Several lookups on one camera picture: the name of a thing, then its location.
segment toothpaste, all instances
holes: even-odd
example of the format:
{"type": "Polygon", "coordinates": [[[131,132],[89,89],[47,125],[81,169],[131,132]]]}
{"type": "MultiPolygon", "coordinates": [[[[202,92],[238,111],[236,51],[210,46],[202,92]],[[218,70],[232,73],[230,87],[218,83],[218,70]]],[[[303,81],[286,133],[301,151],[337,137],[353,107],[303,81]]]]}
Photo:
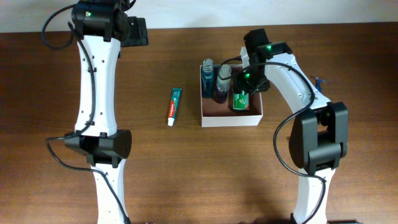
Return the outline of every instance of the toothpaste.
{"type": "Polygon", "coordinates": [[[172,100],[170,102],[169,118],[167,119],[167,124],[173,126],[175,121],[175,114],[177,112],[178,101],[180,100],[181,88],[172,89],[172,100]]]}

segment wooden table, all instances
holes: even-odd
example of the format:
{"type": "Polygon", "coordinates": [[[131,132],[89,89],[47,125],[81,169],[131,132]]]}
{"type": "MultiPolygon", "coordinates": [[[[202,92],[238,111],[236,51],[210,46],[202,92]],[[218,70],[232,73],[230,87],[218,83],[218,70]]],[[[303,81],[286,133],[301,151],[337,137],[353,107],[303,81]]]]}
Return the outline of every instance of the wooden table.
{"type": "MultiPolygon", "coordinates": [[[[239,223],[288,219],[298,177],[275,157],[272,135],[290,114],[274,86],[262,94],[259,126],[201,128],[199,65],[239,55],[257,27],[150,30],[150,45],[123,49],[116,69],[118,128],[132,131],[124,172],[127,212],[135,222],[239,223]],[[179,116],[166,125],[172,87],[182,87],[179,116]]],[[[330,220],[398,219],[398,23],[268,26],[286,41],[307,76],[349,109],[349,147],[330,187],[330,220]]],[[[52,33],[55,44],[68,34],[52,33]]],[[[39,33],[0,34],[0,223],[96,223],[93,174],[65,169],[44,139],[73,130],[80,100],[77,46],[54,51],[39,33]]],[[[280,133],[282,156],[290,161],[280,133]]],[[[85,158],[54,144],[67,163],[85,158]]]]}

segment white background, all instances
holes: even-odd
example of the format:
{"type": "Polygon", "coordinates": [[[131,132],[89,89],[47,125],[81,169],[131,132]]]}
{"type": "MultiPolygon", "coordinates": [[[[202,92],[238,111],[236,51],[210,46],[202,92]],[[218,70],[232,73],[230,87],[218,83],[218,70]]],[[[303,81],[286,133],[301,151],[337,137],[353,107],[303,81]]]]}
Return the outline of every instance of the white background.
{"type": "MultiPolygon", "coordinates": [[[[58,9],[78,0],[0,0],[0,32],[40,31],[58,9]]],[[[398,0],[137,0],[129,16],[148,28],[226,27],[398,21],[398,0]]],[[[49,30],[68,30],[70,11],[49,30]]]]}

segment red label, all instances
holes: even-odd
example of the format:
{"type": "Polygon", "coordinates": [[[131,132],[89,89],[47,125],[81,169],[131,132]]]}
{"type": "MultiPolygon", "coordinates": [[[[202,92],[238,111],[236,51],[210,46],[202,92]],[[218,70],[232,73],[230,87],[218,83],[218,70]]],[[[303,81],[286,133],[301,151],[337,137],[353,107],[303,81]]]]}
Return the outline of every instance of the red label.
{"type": "Polygon", "coordinates": [[[174,113],[175,113],[175,105],[174,101],[172,101],[170,104],[169,118],[172,118],[174,116],[174,113]]]}

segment bottle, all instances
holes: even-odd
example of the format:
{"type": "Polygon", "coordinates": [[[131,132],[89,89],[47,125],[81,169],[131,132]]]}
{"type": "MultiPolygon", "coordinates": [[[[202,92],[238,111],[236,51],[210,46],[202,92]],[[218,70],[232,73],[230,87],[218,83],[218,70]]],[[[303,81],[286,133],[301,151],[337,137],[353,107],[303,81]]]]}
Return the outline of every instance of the bottle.
{"type": "Polygon", "coordinates": [[[216,89],[216,94],[214,97],[214,100],[217,103],[225,103],[228,93],[229,93],[229,87],[231,86],[231,79],[227,80],[221,80],[221,78],[226,78],[231,76],[231,67],[229,65],[223,65],[220,68],[220,76],[217,76],[217,89],[216,89]]]}
{"type": "Polygon", "coordinates": [[[213,83],[213,61],[206,59],[203,61],[203,66],[201,67],[201,94],[204,98],[211,98],[213,95],[213,83]]]}

